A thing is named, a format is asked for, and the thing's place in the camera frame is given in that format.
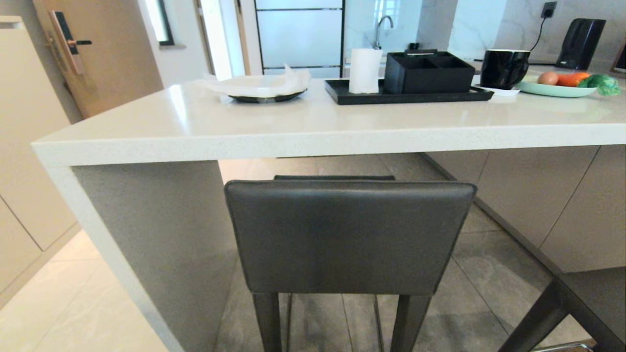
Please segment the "black kettle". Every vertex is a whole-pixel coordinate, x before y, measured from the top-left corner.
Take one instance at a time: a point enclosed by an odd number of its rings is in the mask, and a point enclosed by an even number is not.
[[[588,69],[606,22],[604,19],[588,18],[573,20],[555,66],[573,70]]]

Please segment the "stool leg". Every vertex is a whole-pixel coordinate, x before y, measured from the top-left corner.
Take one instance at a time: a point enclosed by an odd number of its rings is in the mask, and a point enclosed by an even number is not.
[[[400,295],[396,324],[391,338],[391,352],[411,352],[418,339],[428,305],[429,296]]]
[[[254,309],[265,352],[282,352],[278,293],[253,293]]]
[[[567,316],[552,281],[498,352],[529,352]]]

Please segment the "door handle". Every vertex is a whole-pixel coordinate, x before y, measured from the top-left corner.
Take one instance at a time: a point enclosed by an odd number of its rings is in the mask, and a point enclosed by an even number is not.
[[[76,45],[92,45],[93,43],[90,40],[68,40],[68,46],[76,46]]]

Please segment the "tiled floor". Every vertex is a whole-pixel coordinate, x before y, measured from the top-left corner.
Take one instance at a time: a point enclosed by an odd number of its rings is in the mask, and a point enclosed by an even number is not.
[[[226,160],[220,168],[224,181],[275,174],[444,179],[417,154]],[[497,351],[549,280],[541,264],[472,207],[414,351]],[[287,298],[280,296],[283,332]],[[292,300],[291,351],[378,351],[373,296],[295,294]],[[389,351],[398,299],[378,296],[377,301],[383,345]],[[258,331],[238,265],[215,350],[261,351]],[[568,317],[543,344],[585,338],[586,332]],[[81,232],[0,311],[0,351],[166,349]]]

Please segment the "kitchen island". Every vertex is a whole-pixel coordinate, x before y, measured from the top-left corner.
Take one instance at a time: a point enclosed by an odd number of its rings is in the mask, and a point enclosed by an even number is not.
[[[168,349],[204,351],[215,341],[237,255],[216,160],[577,146],[619,153],[624,111],[622,96],[596,94],[339,106],[321,80],[293,101],[249,105],[198,81],[94,116],[34,148]],[[572,160],[591,163],[599,153]]]

